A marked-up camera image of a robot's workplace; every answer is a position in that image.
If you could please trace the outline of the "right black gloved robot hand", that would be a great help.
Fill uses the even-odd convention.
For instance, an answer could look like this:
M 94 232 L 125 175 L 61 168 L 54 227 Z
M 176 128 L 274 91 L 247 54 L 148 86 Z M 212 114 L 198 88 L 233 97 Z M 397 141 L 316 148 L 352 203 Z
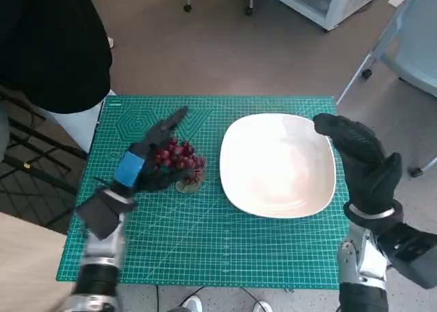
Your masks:
M 387 156 L 370 128 L 344 116 L 320 113 L 313 122 L 315 131 L 330 137 L 339 152 L 349 202 L 368 215 L 391 209 L 402 173 L 401 155 Z

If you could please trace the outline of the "left bare black robot hand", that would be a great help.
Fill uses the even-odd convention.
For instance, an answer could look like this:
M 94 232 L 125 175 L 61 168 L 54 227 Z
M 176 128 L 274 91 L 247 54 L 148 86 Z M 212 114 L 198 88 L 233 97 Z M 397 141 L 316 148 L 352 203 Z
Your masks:
M 187 106 L 179 108 L 167 119 L 156 122 L 141 141 L 131 144 L 118 164 L 114 182 L 133 192 L 153 192 L 163 190 L 190 174 L 190 167 L 166 167 L 162 161 L 156 160 L 159 149 L 169 144 L 172 131 L 187 112 Z

